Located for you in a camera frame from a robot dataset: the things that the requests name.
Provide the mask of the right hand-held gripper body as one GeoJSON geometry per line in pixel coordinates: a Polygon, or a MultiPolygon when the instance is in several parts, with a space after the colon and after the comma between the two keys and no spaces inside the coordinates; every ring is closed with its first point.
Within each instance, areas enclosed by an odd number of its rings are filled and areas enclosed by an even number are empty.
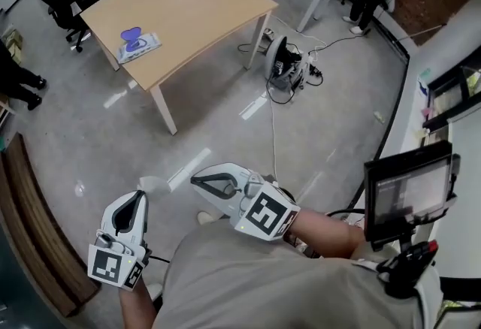
{"type": "Polygon", "coordinates": [[[283,238],[299,211],[300,207],[281,188],[259,174],[251,174],[241,192],[238,211],[229,221],[238,232],[275,241],[283,238]]]}

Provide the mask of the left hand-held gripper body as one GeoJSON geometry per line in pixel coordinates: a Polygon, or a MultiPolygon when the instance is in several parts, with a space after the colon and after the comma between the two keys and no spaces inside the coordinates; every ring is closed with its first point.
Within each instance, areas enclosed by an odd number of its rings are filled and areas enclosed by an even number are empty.
{"type": "Polygon", "coordinates": [[[151,253],[146,243],[129,243],[98,230],[95,243],[89,245],[87,274],[117,288],[134,289],[151,253]]]}

